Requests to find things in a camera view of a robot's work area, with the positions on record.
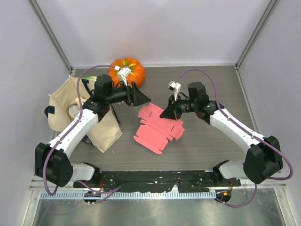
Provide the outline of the pink paper box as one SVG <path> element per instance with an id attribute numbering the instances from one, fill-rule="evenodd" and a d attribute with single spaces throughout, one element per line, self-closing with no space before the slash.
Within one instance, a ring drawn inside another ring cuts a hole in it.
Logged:
<path id="1" fill-rule="evenodd" d="M 162 154 L 166 145 L 173 139 L 179 140 L 185 129 L 183 121 L 160 118 L 163 109 L 150 103 L 141 107 L 138 128 L 134 140 L 156 154 Z"/>

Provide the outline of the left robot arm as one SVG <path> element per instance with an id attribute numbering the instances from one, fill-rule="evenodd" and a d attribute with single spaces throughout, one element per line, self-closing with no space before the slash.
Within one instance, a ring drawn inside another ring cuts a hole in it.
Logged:
<path id="1" fill-rule="evenodd" d="M 113 103 L 124 102 L 129 106 L 140 106 L 151 99 L 143 94 L 135 82 L 113 87 L 109 75 L 99 75 L 90 98 L 83 104 L 75 119 L 56 138 L 47 144 L 39 143 L 35 148 L 35 175 L 43 179 L 44 187 L 53 183 L 64 187 L 70 181 L 84 181 L 88 187 L 99 185 L 100 176 L 96 166 L 88 163 L 72 164 L 69 160 L 82 138 L 109 112 Z"/>

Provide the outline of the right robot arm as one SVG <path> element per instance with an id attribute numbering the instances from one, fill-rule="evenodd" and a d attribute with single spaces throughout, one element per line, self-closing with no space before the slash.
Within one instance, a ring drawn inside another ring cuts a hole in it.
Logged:
<path id="1" fill-rule="evenodd" d="M 179 120 L 183 113 L 195 113 L 207 124 L 219 129 L 234 141 L 246 154 L 240 161 L 225 160 L 213 168 L 213 182 L 225 185 L 231 178 L 248 178 L 260 184 L 283 168 L 281 155 L 273 148 L 279 149 L 279 141 L 273 137 L 264 137 L 248 128 L 222 105 L 209 99 L 206 88 L 201 82 L 188 85 L 188 96 L 179 96 L 181 85 L 175 81 L 168 88 L 173 94 L 168 99 L 166 109 L 160 117 Z"/>

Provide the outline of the beige canvas tote bag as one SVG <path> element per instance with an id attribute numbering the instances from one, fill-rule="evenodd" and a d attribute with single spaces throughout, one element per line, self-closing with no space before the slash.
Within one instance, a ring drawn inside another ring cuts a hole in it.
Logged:
<path id="1" fill-rule="evenodd" d="M 77 78 L 69 77 L 53 94 L 49 95 L 49 105 L 45 109 L 48 124 L 52 130 L 62 132 L 79 114 Z M 107 151 L 122 135 L 113 107 L 96 126 L 82 139 L 99 151 Z"/>

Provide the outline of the green white item behind bag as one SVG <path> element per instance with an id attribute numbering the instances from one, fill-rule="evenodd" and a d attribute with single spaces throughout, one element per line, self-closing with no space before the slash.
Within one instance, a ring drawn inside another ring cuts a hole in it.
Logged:
<path id="1" fill-rule="evenodd" d="M 93 81 L 95 81 L 95 80 L 97 80 L 97 77 L 96 76 L 83 76 L 83 77 L 81 77 L 82 79 L 85 79 L 85 80 L 93 80 Z"/>

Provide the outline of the cream lotion bottle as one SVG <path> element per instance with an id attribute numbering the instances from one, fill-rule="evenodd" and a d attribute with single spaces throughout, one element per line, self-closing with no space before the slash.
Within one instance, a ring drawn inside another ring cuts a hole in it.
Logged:
<path id="1" fill-rule="evenodd" d="M 83 106 L 85 100 L 83 98 L 76 98 L 73 103 L 77 106 L 78 109 L 80 109 L 80 106 Z"/>

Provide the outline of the round labelled tub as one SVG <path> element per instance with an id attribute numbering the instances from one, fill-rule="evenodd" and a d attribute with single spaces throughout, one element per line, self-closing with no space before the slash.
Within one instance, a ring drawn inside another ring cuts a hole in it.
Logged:
<path id="1" fill-rule="evenodd" d="M 77 106 L 75 104 L 71 105 L 69 108 L 68 108 L 68 117 L 70 119 L 70 121 L 73 121 L 74 118 L 77 117 L 77 115 L 79 114 L 80 112 L 80 109 L 77 108 Z"/>

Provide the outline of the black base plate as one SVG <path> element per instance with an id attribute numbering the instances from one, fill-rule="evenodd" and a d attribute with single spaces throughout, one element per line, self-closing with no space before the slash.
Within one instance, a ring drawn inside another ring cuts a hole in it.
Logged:
<path id="1" fill-rule="evenodd" d="M 210 187 L 241 186 L 239 179 L 218 179 L 215 172 L 205 170 L 102 171 L 83 182 L 105 192 L 119 187 L 123 193 L 168 193 L 174 186 L 180 193 L 192 193 L 208 191 Z"/>

